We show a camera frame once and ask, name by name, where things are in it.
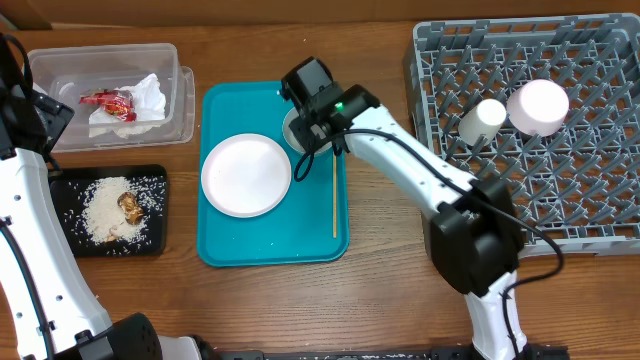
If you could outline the grey small bowl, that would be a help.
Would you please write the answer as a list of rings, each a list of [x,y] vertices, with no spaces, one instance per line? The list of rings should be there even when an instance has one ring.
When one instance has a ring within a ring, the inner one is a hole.
[[[300,155],[305,153],[304,148],[300,145],[300,143],[294,137],[293,131],[290,129],[291,122],[298,117],[298,112],[295,107],[291,108],[289,112],[286,114],[282,126],[282,133],[286,143],[294,149]]]

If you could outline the red snack wrapper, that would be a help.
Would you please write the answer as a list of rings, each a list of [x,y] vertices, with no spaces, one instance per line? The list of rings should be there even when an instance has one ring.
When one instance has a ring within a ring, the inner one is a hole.
[[[134,122],[137,118],[134,97],[126,90],[102,90],[82,96],[80,104],[98,105],[108,115],[123,122]]]

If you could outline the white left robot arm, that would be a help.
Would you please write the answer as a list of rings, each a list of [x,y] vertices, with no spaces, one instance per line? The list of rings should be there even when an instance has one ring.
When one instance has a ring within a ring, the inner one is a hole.
[[[167,337],[135,313],[112,322],[82,276],[55,212],[50,153],[73,112],[33,88],[1,37],[1,285],[23,359],[211,359],[196,336]]]

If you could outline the brown food scrap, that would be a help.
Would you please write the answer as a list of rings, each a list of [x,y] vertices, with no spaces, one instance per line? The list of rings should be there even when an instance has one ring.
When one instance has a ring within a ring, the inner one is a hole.
[[[118,206],[125,214],[125,220],[130,225],[138,225],[144,216],[144,210],[139,205],[133,193],[125,192],[117,199]]]

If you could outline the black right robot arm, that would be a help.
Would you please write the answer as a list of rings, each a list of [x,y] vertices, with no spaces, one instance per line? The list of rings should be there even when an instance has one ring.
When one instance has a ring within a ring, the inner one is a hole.
[[[314,57],[282,78],[280,94],[297,111],[289,131],[304,155],[295,179],[309,174],[325,145],[385,174],[420,208],[427,255],[464,296],[476,356],[523,358],[528,341],[514,285],[524,242],[506,182],[478,179],[447,163],[406,132],[377,97],[360,85],[342,89]]]

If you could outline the large white plate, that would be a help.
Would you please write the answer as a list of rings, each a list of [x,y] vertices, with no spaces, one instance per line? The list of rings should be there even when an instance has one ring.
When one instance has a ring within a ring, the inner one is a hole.
[[[284,149],[259,134],[231,136],[206,156],[201,188],[221,213],[251,218],[273,210],[285,197],[292,178]]]

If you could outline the wooden chopstick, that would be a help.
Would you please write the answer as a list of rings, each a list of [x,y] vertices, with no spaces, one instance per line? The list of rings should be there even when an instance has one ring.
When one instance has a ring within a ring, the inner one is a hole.
[[[332,235],[338,236],[338,204],[337,204],[337,157],[332,156]]]

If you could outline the white cup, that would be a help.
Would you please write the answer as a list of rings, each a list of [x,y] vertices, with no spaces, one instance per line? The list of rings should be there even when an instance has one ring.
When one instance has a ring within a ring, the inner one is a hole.
[[[495,99],[485,99],[463,116],[458,132],[467,145],[475,145],[483,137],[492,140],[506,120],[505,106]]]

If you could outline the small white plate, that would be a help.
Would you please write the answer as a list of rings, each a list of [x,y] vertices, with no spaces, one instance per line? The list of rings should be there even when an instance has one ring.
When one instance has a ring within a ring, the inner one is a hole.
[[[556,133],[569,111],[569,97],[558,84],[536,79],[517,89],[507,100],[506,111],[513,126],[528,136]]]

